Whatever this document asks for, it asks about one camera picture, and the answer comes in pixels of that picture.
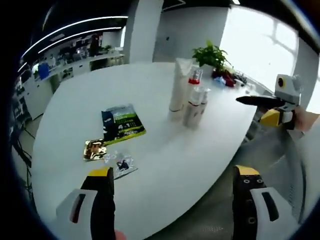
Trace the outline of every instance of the small plastic bag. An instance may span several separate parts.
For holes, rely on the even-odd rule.
[[[113,168],[114,179],[118,179],[138,169],[127,150],[115,151],[114,154],[107,153],[103,158],[104,163]]]

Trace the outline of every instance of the ceiling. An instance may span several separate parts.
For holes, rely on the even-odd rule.
[[[298,30],[299,35],[304,39],[316,52],[319,53],[319,47],[315,44],[314,40],[309,36],[309,34],[300,26],[294,15],[283,5],[280,0],[239,0],[241,6],[252,8],[271,16],[274,16],[281,21],[292,26]],[[317,23],[317,29],[320,29],[319,14],[316,12],[316,8],[312,4],[304,4],[303,0],[296,0],[297,4],[307,12],[310,16],[310,21],[312,23]],[[126,16],[132,0],[118,0],[112,1],[112,5],[101,0],[90,0],[83,4],[78,0],[61,0],[47,7],[47,11],[43,12],[42,17],[39,19],[38,23],[34,26],[32,33],[31,44],[34,44],[42,37],[46,36],[53,31],[64,27],[66,25],[98,17],[106,16]],[[184,0],[185,4],[181,4],[181,0],[164,0],[163,9],[164,11],[172,11],[180,8],[190,8],[190,7],[229,7],[232,0]],[[127,23],[126,19],[102,19],[89,21],[68,27],[56,34],[48,37],[47,39],[41,41],[32,50],[25,55],[27,57],[36,57],[39,50],[42,50],[46,46],[52,44],[51,38],[63,33],[64,38],[100,28],[110,28],[110,27],[121,27],[123,28]]]

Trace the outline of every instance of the oval table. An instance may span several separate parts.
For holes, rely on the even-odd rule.
[[[198,129],[168,120],[174,63],[137,63],[84,73],[63,82],[48,104],[33,146],[32,188],[37,212],[50,228],[56,208],[87,174],[86,140],[103,137],[101,111],[132,103],[146,134],[108,147],[128,150],[138,167],[114,181],[115,228],[141,240],[171,224],[215,183],[242,143],[256,112],[236,98],[244,89],[212,80]]]

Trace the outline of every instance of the gold foil packet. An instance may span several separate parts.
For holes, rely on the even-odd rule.
[[[94,160],[103,160],[107,153],[107,145],[104,139],[85,141],[83,158],[86,162]]]

